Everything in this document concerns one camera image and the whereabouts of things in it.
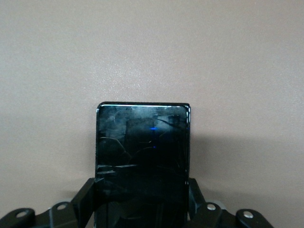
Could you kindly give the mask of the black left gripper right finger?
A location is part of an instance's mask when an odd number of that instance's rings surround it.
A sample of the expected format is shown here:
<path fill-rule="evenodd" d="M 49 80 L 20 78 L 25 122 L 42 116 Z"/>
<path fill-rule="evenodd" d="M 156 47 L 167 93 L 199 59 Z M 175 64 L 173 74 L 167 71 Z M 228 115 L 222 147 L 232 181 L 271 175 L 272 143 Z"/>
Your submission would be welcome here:
<path fill-rule="evenodd" d="M 194 178 L 189 179 L 189 228 L 272 228 L 258 211 L 240 209 L 235 215 L 214 202 L 205 201 Z"/>

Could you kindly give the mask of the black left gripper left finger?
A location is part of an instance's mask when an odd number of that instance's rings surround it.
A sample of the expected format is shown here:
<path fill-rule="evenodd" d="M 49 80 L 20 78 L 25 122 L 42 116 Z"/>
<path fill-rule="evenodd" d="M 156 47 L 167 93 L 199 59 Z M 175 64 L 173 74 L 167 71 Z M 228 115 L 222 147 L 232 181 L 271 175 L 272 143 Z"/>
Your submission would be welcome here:
<path fill-rule="evenodd" d="M 41 214 L 15 209 L 0 219 L 2 228 L 84 228 L 95 211 L 95 180 L 89 178 L 71 201 L 63 201 Z"/>

